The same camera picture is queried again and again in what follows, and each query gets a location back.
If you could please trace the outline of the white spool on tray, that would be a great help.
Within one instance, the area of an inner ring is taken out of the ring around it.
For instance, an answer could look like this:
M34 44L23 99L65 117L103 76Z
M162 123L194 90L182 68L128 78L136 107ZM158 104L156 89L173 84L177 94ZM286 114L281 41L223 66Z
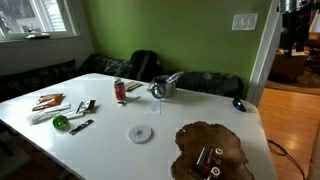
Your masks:
M216 153L217 155L222 155L222 154L223 154L223 150L222 150L221 148L216 148L216 149L215 149L215 153Z

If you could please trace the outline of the red box on tray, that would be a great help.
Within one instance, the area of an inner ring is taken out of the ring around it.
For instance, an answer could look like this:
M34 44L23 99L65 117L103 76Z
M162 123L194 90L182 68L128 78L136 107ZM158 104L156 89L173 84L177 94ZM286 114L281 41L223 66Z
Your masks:
M212 166L210 165L209 150L203 147L197 162L192 166L189 172L198 180L206 180L209 177Z

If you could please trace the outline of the wooden slab tray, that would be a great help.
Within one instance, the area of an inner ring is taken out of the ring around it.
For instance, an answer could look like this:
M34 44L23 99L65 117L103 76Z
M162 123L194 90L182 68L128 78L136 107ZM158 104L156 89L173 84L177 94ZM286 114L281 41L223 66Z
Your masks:
M189 170L197 162L203 147L209 150L210 165L220 169L220 175L206 180L255 180L248 170L248 160L241 149L239 137L221 124L208 124L198 121L184 125L176 133L175 143L180 155L171 165L171 175L175 180L198 180ZM223 150L222 155L215 153Z

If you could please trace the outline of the metal pot with lid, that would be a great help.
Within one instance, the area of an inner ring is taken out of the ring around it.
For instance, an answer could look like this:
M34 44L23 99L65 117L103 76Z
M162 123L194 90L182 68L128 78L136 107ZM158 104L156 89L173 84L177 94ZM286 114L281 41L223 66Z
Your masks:
M184 74L183 71L177 72L173 75L160 75L154 77L147 91L156 99L169 98L175 95L177 80Z

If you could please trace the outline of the black backpack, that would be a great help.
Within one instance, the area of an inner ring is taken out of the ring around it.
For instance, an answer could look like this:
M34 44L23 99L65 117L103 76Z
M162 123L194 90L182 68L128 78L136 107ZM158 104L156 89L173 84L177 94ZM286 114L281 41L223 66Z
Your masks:
M151 50L135 51L127 67L125 78L143 82L151 82L154 77L163 73L161 62Z

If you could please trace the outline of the tan card stack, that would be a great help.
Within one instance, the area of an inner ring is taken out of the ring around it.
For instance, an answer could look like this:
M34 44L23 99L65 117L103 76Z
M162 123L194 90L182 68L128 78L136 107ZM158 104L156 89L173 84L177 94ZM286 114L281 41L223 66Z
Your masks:
M127 92L129 92L129 91L132 91L140 86L141 86L141 83L131 81L131 82L125 84L125 90Z

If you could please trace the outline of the red soda can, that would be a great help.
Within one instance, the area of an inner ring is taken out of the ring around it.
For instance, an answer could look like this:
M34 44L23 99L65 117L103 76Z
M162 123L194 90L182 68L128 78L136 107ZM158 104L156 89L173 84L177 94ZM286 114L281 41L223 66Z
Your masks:
M120 79L117 79L114 82L114 89L115 89L115 96L118 101L123 101L126 99L124 83Z

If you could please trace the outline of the round white coaster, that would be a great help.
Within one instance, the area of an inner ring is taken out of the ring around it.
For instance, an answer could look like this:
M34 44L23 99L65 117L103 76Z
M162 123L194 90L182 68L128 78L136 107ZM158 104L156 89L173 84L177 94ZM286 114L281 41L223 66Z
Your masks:
M145 125L132 127L128 132L128 138L136 144L145 143L152 135L152 129Z

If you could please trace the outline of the small dark foil packet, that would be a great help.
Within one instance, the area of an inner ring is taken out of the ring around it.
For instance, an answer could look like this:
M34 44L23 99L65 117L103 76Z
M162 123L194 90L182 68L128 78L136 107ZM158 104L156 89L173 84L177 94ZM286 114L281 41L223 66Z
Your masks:
M82 101L79 104L76 113L79 114L79 113L91 111L93 109L93 107L94 107L94 104L95 104L94 100Z

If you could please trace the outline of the black flat strip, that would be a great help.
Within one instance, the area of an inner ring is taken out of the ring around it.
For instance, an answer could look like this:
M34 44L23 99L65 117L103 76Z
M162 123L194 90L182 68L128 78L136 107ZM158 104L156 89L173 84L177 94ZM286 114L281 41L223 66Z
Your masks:
M74 128L71 131L69 131L69 134L75 135L78 132L80 132L82 129L86 128L87 126L89 126L92 123L94 123L94 120L89 119L89 120L85 121L84 123L78 125L76 128Z

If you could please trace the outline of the black mouse with blue light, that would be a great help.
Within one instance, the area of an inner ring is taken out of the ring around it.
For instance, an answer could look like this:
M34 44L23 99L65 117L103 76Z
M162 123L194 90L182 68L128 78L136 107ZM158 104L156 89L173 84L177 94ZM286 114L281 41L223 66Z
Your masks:
M232 104L237 110L241 112L246 112L246 108L239 98L234 98Z

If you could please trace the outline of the white spool near box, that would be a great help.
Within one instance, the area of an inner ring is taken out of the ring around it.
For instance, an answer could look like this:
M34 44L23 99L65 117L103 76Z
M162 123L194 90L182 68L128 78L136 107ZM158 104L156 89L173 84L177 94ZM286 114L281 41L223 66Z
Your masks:
M217 178L220 175L220 169L218 167L213 167L210 174L213 178Z

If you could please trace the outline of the green round lid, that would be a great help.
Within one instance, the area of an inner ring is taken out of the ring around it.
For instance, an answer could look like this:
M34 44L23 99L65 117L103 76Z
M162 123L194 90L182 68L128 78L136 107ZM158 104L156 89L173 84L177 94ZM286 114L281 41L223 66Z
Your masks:
M58 115L53 119L53 126L58 130L66 130L69 128L69 120L66 116Z

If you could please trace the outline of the white plastic wrapper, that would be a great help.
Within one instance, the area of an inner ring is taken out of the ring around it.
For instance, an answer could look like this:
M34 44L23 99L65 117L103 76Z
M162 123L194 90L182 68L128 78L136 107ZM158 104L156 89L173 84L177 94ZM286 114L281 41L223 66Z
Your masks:
M63 115L68 119L74 119L83 116L84 113L79 113L76 109L72 109L70 103L64 103L33 113L27 117L27 121L30 125L37 125L58 115Z

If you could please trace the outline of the white wall switch plate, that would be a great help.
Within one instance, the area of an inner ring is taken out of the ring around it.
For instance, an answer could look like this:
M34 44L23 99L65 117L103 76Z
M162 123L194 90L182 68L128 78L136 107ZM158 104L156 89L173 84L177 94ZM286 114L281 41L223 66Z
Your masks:
M259 16L258 13L235 15L233 18L232 30L233 31L255 30L258 16Z

